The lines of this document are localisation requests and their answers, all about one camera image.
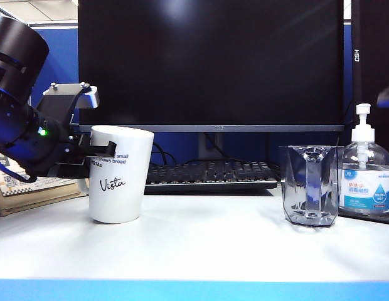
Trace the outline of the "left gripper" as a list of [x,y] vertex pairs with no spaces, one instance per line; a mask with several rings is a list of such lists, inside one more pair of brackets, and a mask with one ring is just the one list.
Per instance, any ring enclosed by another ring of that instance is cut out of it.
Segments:
[[73,134],[64,129],[50,132],[43,137],[49,143],[37,162],[37,175],[61,179],[85,179],[89,177],[88,157],[114,157],[117,144],[89,145],[88,134]]

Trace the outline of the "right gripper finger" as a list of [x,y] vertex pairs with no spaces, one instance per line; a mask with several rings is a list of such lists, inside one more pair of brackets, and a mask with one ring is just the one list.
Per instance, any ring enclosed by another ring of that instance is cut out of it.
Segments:
[[389,108],[389,87],[379,93],[376,104],[380,108]]

